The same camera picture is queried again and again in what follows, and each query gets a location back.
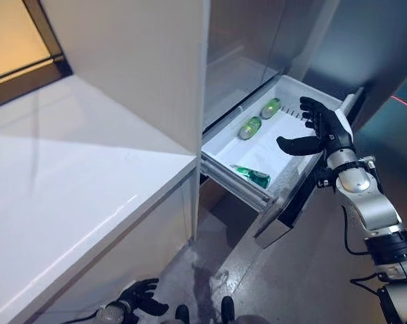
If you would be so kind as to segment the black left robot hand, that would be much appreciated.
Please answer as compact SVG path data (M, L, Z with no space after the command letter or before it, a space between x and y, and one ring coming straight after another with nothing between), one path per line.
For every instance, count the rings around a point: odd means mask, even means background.
M164 315L169 310L169 306L154 299L158 283L159 278L136 281L124 289L117 300L127 302L133 311L138 309L157 317Z

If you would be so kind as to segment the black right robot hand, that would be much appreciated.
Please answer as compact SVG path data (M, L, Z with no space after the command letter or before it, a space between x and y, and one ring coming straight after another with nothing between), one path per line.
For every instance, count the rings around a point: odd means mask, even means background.
M342 125L336 111L310 98L300 97L300 109L306 119L305 126L315 131L314 136L287 139L279 136L279 148L292 156L305 156L326 152L326 155L344 149L354 150L352 135Z

